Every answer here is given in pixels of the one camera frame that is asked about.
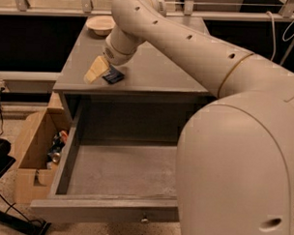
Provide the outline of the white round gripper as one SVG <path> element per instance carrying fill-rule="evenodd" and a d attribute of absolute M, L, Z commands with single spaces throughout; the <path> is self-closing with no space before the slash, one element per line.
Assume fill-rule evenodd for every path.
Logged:
<path fill-rule="evenodd" d="M 98 56 L 90 66 L 83 80 L 91 84 L 110 70 L 112 65 L 125 65 L 128 63 L 138 47 L 144 43 L 142 38 L 124 32 L 117 24 L 105 39 L 103 56 Z"/>

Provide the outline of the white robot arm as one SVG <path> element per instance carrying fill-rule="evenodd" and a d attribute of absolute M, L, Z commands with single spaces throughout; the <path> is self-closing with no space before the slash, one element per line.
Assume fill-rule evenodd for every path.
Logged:
<path fill-rule="evenodd" d="M 294 235 L 294 73 L 167 19 L 163 0 L 112 0 L 111 12 L 89 80 L 147 41 L 217 98 L 179 137 L 182 235 Z"/>

